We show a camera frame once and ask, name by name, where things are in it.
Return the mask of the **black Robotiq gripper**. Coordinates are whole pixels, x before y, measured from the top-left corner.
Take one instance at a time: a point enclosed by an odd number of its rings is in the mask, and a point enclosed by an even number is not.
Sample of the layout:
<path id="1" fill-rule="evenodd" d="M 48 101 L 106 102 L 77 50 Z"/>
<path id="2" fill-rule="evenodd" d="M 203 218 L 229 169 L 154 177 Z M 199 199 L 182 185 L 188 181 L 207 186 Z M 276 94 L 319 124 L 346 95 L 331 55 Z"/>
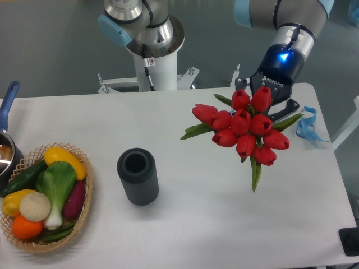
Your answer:
<path id="1" fill-rule="evenodd" d="M 254 94 L 260 87 L 271 89 L 273 101 L 266 116 L 271 121 L 280 121 L 296 112 L 300 105 L 293 99 L 288 99 L 292 94 L 292 86 L 304 65 L 303 55 L 285 45 L 272 45 L 266 51 L 257 71 L 250 78 L 238 77 L 235 79 L 236 91 L 245 90 L 248 94 Z M 278 105 L 285 101 L 283 109 L 278 110 Z"/>

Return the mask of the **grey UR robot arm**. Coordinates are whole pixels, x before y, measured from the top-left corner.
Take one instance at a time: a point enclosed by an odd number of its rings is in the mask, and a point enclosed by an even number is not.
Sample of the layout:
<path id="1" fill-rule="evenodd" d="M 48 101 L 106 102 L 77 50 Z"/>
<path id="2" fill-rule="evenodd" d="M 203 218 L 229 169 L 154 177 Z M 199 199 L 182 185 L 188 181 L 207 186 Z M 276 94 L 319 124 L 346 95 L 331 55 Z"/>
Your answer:
<path id="1" fill-rule="evenodd" d="M 270 116 L 273 122 L 295 112 L 292 86 L 327 21 L 333 1 L 235 1 L 234 18 L 243 26 L 275 30 L 257 71 L 247 80 L 234 76 L 232 85 L 260 86 L 272 91 L 273 104 L 286 107 Z M 168 12 L 167 1 L 105 1 L 98 18 L 104 35 L 126 47 L 135 63 L 140 91 L 187 89 L 192 79 L 177 73 L 177 53 L 185 33 L 182 24 Z"/>

